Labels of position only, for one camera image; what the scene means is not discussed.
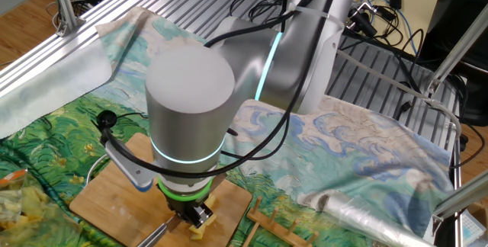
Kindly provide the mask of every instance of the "plastic bag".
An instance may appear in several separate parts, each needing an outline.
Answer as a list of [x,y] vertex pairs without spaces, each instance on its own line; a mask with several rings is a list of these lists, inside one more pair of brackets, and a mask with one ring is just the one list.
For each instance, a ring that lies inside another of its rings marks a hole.
[[324,195],[327,198],[322,210],[343,228],[390,247],[434,247],[400,224],[389,220],[366,200],[359,197],[351,198],[336,190],[328,190]]
[[16,218],[0,221],[1,247],[79,244],[81,226],[64,214],[27,170],[14,172],[2,181],[7,184],[0,184],[0,196],[4,189],[13,187],[10,185],[20,185],[17,191],[21,191],[21,211]]
[[22,186],[27,170],[19,170],[0,180],[0,222],[17,222],[21,215]]

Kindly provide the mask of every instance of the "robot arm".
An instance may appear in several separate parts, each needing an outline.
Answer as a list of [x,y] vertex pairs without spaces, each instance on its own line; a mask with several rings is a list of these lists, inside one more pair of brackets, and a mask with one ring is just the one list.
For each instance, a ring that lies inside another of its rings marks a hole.
[[[152,166],[135,164],[109,129],[99,127],[108,140],[108,155],[134,185],[144,191],[159,173],[169,206],[195,226],[212,214],[203,202],[241,104],[256,99],[287,109],[285,115],[307,114],[326,90],[343,30],[338,21],[345,21],[352,0],[287,1],[309,11],[295,11],[283,33],[267,28],[211,48],[174,48],[153,60],[146,78]],[[217,35],[255,26],[227,18]],[[166,172],[155,172],[161,168]]]

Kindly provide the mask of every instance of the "wooden cutting board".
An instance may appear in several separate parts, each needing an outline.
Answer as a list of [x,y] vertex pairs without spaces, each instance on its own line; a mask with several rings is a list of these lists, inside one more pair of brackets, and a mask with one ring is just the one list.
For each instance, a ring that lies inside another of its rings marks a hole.
[[[152,161],[149,137],[137,133],[127,142],[127,147],[140,159]],[[180,223],[156,246],[227,246],[252,195],[227,180],[213,194],[217,202],[212,211],[217,219],[206,228],[202,240],[190,240],[189,225]],[[113,162],[83,189],[69,208],[127,246],[137,246],[174,215],[166,205],[165,196],[155,185],[146,193],[139,192]]]

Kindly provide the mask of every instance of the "wooden rack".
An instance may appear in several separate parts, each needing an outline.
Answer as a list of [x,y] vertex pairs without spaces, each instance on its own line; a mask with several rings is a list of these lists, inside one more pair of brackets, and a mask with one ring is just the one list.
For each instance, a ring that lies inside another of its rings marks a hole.
[[249,210],[249,212],[247,213],[247,217],[250,220],[254,221],[255,224],[252,227],[252,230],[249,233],[249,235],[247,236],[247,239],[245,240],[242,247],[248,247],[249,246],[249,243],[251,242],[252,237],[254,236],[254,234],[256,233],[256,230],[259,227],[266,229],[267,231],[269,231],[273,235],[277,236],[281,240],[285,241],[286,243],[292,245],[293,247],[310,247],[312,245],[312,242],[314,242],[315,239],[317,239],[317,237],[319,236],[319,233],[315,232],[313,234],[313,236],[311,236],[308,240],[305,240],[305,239],[302,239],[299,236],[295,235],[293,233],[293,231],[295,230],[298,223],[300,222],[299,220],[295,220],[291,224],[289,229],[286,229],[283,226],[281,226],[280,224],[276,223],[275,219],[276,219],[276,216],[278,215],[278,208],[277,207],[274,208],[274,211],[273,211],[273,214],[271,215],[271,218],[265,216],[262,213],[259,213],[258,208],[259,208],[259,205],[261,204],[261,200],[262,200],[262,198],[258,197],[254,207],[251,210]]

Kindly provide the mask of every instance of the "green ring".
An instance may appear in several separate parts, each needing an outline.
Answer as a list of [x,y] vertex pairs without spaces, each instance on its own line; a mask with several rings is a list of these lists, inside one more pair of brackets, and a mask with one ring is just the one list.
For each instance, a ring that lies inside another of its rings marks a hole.
[[212,185],[212,180],[213,179],[214,178],[211,178],[210,181],[208,182],[207,186],[205,186],[205,188],[203,188],[201,191],[199,191],[196,194],[189,195],[189,196],[181,196],[179,194],[175,194],[175,193],[171,192],[162,183],[160,177],[158,177],[158,185],[159,185],[159,189],[161,189],[161,191],[163,192],[163,194],[165,194],[167,197],[169,197],[169,198],[171,198],[173,200],[177,200],[177,201],[192,201],[192,200],[197,200],[197,199],[203,197],[205,194],[207,194],[207,192],[210,190],[210,186]]

